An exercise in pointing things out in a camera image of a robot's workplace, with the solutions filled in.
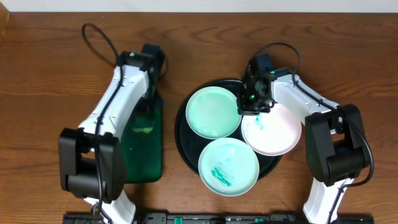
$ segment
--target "green object in box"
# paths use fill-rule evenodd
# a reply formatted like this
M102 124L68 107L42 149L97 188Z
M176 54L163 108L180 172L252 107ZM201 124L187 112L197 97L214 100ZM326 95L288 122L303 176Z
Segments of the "green object in box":
M129 118L121 138L126 184L155 182L162 176L162 108Z

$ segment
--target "wire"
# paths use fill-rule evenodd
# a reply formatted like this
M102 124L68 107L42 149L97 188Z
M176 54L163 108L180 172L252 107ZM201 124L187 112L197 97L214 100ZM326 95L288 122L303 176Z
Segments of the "wire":
M370 158L370 165L369 165L369 166L370 166L370 168L369 168L369 174L368 174L368 176L366 176L366 178L365 178L364 180L362 180L362 181L360 181L360 182L357 182L357 183L353 183L353 184L343 184L343 185L338 189L338 194L337 194L337 196L336 196L336 198L335 198L335 201L333 202L333 205L332 205L332 207L331 207L331 210L330 210L329 216L328 216L328 221L327 221L327 223L331 223L331 216L332 216L333 212L335 211L335 208L336 208L336 206L337 206L337 203L338 203L338 201L339 201L339 199L340 199L340 195L344 192L344 189L347 188L347 187L357 187L357 186L360 186L360 185L364 185L364 184L368 183L368 182L370 181L370 179L372 178L373 172L374 172L374 159L373 159L373 155L372 155L372 150L371 150L371 148L370 148L370 146L369 146L369 144L368 144L368 142L367 142L367 140L366 140L366 138L365 138L365 135L362 133L361 130L359 130L359 128L357 127L357 125L355 125L350 119L348 119L338 108L336 109L336 108L334 108L334 107L332 107L332 106L330 106L330 105L324 103L324 102L323 102L323 99L318 99L318 98L316 98L315 96L311 95L308 91L304 90L304 89L300 86L299 80L296 81L295 76L296 76L297 70L299 70L299 68L300 68L301 55L300 55L299 51L298 51L295 47L293 47L293 46L290 45L290 44L283 43L283 42L274 42L274 43L271 43L271 44L267 44L267 45L261 47L261 48L252 56L252 58L250 59L250 61L251 61L257 54L259 54L260 52L264 51L265 49L267 49L268 47L273 46L273 45L283 45L283 46L286 46L286 47L292 49L292 50L296 53L296 55L297 55L297 64L296 64L296 67L294 68L294 71L292 72L292 81L293 81L293 84L294 84L295 86L297 86L297 88L298 88L300 91L302 91L304 94L306 94L307 96L309 96L311 99L315 100L315 102L317 102L319 105L322 105L322 106L328 108L328 109L331 110L331 111L337 112L337 113L338 113L338 116L341 117L341 118L343 118L343 120L346 121L346 122L348 123L348 125L354 129L355 133L359 136L359 138L361 139L361 141L363 142L363 144L364 144L364 146L365 146L365 148L366 148L366 150L367 150L367 153L369 154L369 158ZM249 69L250 61L249 61L248 65L246 66L245 71L247 71L247 70Z
M116 58L114 63L111 62L110 60L108 60L107 58L105 58L104 56L102 56L100 53L98 53L93 48L93 46L90 44L90 41L88 41L88 39L87 39L86 27L94 28L94 30L99 32L102 35L103 39L105 39L107 41L108 45L111 47L111 49L115 55L115 58ZM103 183L102 183L101 164L100 164L100 129L101 129L102 120L104 118L106 110L108 109L112 100L114 99L114 97L118 93L119 89L123 85L123 68L122 68L122 65L121 65L121 62L119 59L118 51L116 50L116 48L114 47L113 43L108 38L108 36L106 36L106 34L100 28L98 28L97 26L95 26L92 23L83 24L83 26L81 27L81 35L83 36L83 39L86 42L88 48L92 52L94 52L94 54L96 54L100 59L104 60L106 63L108 63L112 66L118 66L120 69L120 80L118 82L118 85L117 85L116 89L113 91L109 100L104 105L104 108L102 109L101 113L97 117L97 124L95 126L95 133L94 133L94 141L95 141L94 155L95 155L96 169L97 169L97 176L98 176L99 199L98 199L98 203L93 205L91 211L92 211L93 216L98 217L100 214L102 214L106 219L108 219L108 223L112 223L112 220L107 216L107 214L105 214L102 211L102 203L103 203L104 195L103 195Z

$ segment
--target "wooden table surface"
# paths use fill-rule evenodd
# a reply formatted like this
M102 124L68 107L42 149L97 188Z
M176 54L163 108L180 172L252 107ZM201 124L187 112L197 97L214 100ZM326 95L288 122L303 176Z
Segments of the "wooden table surface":
M208 190L174 141L177 110L191 91L211 80L240 77L260 46L281 41L301 51L298 74L307 85L361 110L376 170L370 183L347 191L338 211L371 213L378 224L398 222L397 14L13 13L0 46L1 223L60 223L66 211L90 210L61 189L57 148L61 130L76 128L89 115L113 75L84 44L84 22L102 27L119 51L150 42L170 60L159 84L165 100L163 176L124 188L139 210L302 208L312 183L303 137L267 177L233 198ZM90 36L112 56L98 35ZM278 66L295 65L288 49L274 47L270 53Z

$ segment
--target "black plate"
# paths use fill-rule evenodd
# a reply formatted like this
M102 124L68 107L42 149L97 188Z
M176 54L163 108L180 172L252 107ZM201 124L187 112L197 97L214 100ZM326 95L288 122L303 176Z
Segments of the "black plate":
M242 83L240 80L217 80L214 82L210 82L204 84L203 86L199 87L193 93L191 93L185 101L182 103L177 117L175 119L175 127L174 127L174 138L175 143L177 144L177 149L184 160L184 162L194 171L196 174L199 175L198 170L198 163L199 157L202 150L212 141L211 139L205 139L200 137L195 132L192 131L191 127L188 125L187 118L185 117L185 108L187 107L188 100L191 96L198 90L208 86L219 86L223 87L235 95L238 95L239 88L241 87ZM235 130L234 133L228 136L229 138L236 138L244 142L241 132L241 125ZM257 158L259 159L260 165L260 173L259 179L265 177L272 169L278 164L282 156L264 156L261 154L256 153Z

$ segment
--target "mint green plate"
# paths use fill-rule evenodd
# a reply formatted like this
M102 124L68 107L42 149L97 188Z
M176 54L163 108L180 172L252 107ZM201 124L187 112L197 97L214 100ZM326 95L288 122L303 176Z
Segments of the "mint green plate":
M194 93L185 110L188 125L199 136L218 139L229 136L238 128L236 96L229 90L210 86Z
M199 174L219 195L233 197L250 190L259 177L259 161L246 143L221 138L209 143L199 157Z

